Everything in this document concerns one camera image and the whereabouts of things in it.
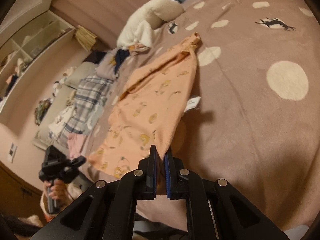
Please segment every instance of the wall switch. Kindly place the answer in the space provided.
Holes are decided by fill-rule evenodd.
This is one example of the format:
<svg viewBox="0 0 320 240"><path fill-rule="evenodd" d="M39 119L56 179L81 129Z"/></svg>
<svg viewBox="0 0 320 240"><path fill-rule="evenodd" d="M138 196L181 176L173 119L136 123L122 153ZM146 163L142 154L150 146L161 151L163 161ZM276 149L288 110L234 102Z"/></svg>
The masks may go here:
<svg viewBox="0 0 320 240"><path fill-rule="evenodd" d="M9 151L9 153L8 153L8 155L7 155L7 160L9 161L9 162L13 162L13 157L14 157L14 155L16 154L16 151L17 151L17 145L14 145L13 143L11 144L11 148L10 148L10 151Z"/></svg>

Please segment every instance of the polka dot blanket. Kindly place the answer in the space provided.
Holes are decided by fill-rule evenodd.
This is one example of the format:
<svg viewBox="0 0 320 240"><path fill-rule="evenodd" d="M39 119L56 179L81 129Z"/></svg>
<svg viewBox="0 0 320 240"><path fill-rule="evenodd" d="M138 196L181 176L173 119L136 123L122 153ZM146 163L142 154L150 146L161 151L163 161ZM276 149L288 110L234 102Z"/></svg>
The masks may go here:
<svg viewBox="0 0 320 240"><path fill-rule="evenodd" d="M201 42L190 96L201 99L177 126L174 155L202 178L230 181L281 229L309 224L320 208L316 18L303 0L187 2L185 13L162 26L147 54L130 56L121 66L87 156L106 138L112 104L133 71L197 32ZM125 152L116 161L119 174L137 168ZM92 179L117 179L86 165L84 172ZM138 201L137 212L187 230L184 201L158 195L154 201Z"/></svg>

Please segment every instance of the black handle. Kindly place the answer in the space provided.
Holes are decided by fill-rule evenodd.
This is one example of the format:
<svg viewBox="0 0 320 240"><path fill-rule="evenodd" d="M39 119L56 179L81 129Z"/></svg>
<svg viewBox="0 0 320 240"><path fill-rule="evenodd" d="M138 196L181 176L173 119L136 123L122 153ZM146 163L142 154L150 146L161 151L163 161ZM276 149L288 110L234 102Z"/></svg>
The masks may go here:
<svg viewBox="0 0 320 240"><path fill-rule="evenodd" d="M54 180L50 181L50 187L47 188L47 193L48 193L48 198L47 198L47 202L48 202L48 211L49 214L51 215L55 215L55 214L59 214L60 212L60 205L58 200L53 200L49 194L51 192L51 187L54 185Z"/></svg>

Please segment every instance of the sleeve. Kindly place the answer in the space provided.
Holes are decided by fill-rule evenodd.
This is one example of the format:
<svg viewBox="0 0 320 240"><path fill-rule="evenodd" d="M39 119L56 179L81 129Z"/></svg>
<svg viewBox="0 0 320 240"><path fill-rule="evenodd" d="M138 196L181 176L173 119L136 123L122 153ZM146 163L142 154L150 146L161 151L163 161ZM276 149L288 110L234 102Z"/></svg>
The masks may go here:
<svg viewBox="0 0 320 240"><path fill-rule="evenodd" d="M82 190L76 184L73 184L73 183L68 184L67 191L68 191L67 203L60 208L60 211L64 210L68 205L70 205L73 202L74 199L76 199L83 193ZM44 213L44 217L47 222L49 222L56 216L56 215L49 214L48 200L44 192L41 195L40 207Z"/></svg>

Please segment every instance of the clothing tag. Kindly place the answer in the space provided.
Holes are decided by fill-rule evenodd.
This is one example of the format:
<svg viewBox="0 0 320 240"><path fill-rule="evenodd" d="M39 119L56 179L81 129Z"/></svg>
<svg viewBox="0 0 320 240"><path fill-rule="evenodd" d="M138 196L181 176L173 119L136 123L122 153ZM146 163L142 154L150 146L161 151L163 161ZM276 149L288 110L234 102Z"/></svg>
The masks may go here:
<svg viewBox="0 0 320 240"><path fill-rule="evenodd" d="M115 99L113 99L113 102L112 102L112 106L114 106L117 102L118 102L118 98L119 96L116 96Z"/></svg>
<svg viewBox="0 0 320 240"><path fill-rule="evenodd" d="M200 101L200 98L201 97L194 97L194 98L190 98L187 102L187 106L186 106L186 109L184 109L184 112L190 110L190 109L193 109L193 108L196 108L199 101Z"/></svg>

